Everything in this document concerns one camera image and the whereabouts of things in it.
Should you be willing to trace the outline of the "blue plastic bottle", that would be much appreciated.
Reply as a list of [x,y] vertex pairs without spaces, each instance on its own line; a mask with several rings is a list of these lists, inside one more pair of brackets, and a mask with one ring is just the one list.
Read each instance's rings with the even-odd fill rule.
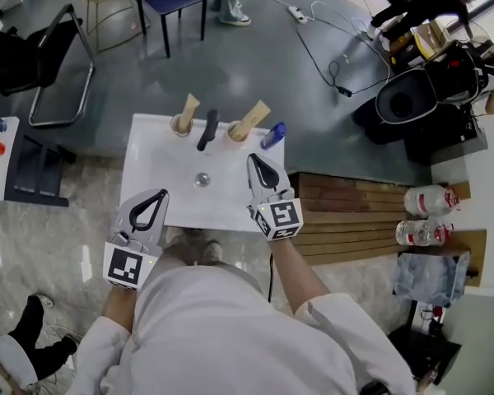
[[268,150],[277,145],[287,134],[287,126],[284,122],[275,124],[260,141],[260,147]]

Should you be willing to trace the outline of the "cardboard box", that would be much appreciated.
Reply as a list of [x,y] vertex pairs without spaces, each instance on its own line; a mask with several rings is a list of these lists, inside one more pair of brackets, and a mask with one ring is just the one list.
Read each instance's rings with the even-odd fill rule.
[[428,59],[441,51],[445,45],[440,28],[433,27],[431,23],[423,23],[411,29],[415,45],[424,59]]

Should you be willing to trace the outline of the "translucent plastic bag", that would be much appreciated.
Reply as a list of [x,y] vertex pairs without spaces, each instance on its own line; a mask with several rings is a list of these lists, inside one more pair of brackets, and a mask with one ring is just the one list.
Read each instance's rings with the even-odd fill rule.
[[469,250],[401,252],[393,294],[448,309],[464,295],[469,264]]

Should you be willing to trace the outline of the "person's white shirt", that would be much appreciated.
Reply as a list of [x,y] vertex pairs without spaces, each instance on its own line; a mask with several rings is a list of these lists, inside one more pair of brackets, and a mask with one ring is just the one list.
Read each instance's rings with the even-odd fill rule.
[[100,317],[67,395],[359,395],[369,383],[415,395],[408,365],[350,295],[275,310],[220,267],[154,272],[133,330]]

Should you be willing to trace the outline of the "beige wooden piece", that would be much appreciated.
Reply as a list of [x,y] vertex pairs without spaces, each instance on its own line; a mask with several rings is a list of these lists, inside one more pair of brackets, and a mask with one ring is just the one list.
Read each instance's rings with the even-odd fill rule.
[[263,121],[271,112],[271,109],[261,100],[241,119],[250,131]]

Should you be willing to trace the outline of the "white sink basin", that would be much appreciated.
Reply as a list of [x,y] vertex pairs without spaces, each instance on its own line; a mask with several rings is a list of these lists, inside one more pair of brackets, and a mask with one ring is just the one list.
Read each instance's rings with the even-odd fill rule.
[[[187,137],[178,137],[170,128],[172,117],[135,114],[128,138],[120,200],[148,189],[164,188],[170,195],[165,224],[207,230],[256,232],[247,206],[253,196],[248,185],[247,157],[259,153],[284,163],[285,142],[263,150],[260,141],[267,133],[251,130],[247,139],[235,144],[226,137],[228,123],[219,123],[215,139],[201,152],[197,144],[206,123],[193,121]],[[211,176],[211,183],[197,187],[197,173]]]

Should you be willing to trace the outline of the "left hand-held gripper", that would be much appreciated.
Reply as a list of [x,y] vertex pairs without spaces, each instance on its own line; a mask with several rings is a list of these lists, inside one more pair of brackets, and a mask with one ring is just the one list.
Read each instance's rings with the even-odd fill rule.
[[148,189],[119,208],[114,229],[105,242],[103,277],[112,285],[140,290],[161,256],[160,239],[169,206],[165,189]]

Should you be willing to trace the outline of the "translucent cup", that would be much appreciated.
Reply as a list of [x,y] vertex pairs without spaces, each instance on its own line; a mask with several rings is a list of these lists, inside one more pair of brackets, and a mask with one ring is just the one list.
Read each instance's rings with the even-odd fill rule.
[[235,144],[243,143],[248,135],[249,131],[243,121],[231,122],[226,129],[226,137]]
[[170,128],[178,137],[187,137],[193,128],[193,119],[186,119],[183,114],[177,114],[170,121]]

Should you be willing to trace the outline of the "yellow black box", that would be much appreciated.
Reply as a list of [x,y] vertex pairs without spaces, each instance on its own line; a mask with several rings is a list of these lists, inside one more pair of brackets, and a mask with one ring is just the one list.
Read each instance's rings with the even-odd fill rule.
[[390,64],[394,72],[403,72],[423,63],[426,58],[417,46],[416,36],[409,31],[390,44]]

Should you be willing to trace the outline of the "black office chair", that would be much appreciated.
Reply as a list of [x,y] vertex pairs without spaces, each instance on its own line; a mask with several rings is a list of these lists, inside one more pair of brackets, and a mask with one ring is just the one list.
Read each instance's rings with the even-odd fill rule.
[[[76,37],[82,42],[89,59],[77,112],[69,120],[37,122],[35,115],[42,90],[55,83]],[[72,4],[64,5],[47,28],[37,30],[26,39],[21,38],[14,27],[0,31],[0,93],[9,96],[36,90],[28,115],[28,123],[34,128],[63,127],[75,123],[84,113],[95,69],[93,52],[82,29],[82,19],[77,16]]]

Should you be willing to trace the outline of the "person's right forearm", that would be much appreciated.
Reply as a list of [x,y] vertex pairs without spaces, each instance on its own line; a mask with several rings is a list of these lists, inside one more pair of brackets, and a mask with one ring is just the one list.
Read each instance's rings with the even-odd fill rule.
[[295,314],[305,302],[329,293],[291,239],[269,241],[269,246],[292,313]]

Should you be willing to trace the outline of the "white power strip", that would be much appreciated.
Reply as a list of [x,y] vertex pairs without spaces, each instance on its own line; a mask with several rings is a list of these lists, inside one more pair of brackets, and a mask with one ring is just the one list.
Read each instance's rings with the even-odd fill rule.
[[291,14],[291,16],[301,25],[304,25],[309,20],[309,18],[298,7],[289,6],[287,10]]

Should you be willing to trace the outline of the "large clear water bottle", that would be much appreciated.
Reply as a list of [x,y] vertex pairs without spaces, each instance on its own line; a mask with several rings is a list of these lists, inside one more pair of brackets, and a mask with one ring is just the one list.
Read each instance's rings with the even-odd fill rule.
[[396,242],[403,246],[442,246],[454,231],[452,223],[438,219],[400,221],[395,230]]
[[413,216],[446,216],[459,209],[459,197],[452,188],[432,184],[409,188],[403,197],[405,210]]

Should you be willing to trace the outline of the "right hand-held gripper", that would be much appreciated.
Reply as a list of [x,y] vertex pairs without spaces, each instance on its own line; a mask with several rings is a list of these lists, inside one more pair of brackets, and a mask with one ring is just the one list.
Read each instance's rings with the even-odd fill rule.
[[266,240],[295,237],[304,220],[301,200],[295,196],[286,171],[276,161],[251,153],[247,157],[247,172],[254,197],[247,208]]

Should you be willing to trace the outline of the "black faucet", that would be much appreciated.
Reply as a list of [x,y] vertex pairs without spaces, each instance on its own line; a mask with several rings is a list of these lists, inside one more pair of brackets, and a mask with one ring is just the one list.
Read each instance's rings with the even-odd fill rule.
[[197,150],[203,152],[207,144],[215,139],[217,133],[217,127],[220,122],[220,114],[216,109],[211,109],[207,112],[207,122],[203,130],[203,134],[200,137]]

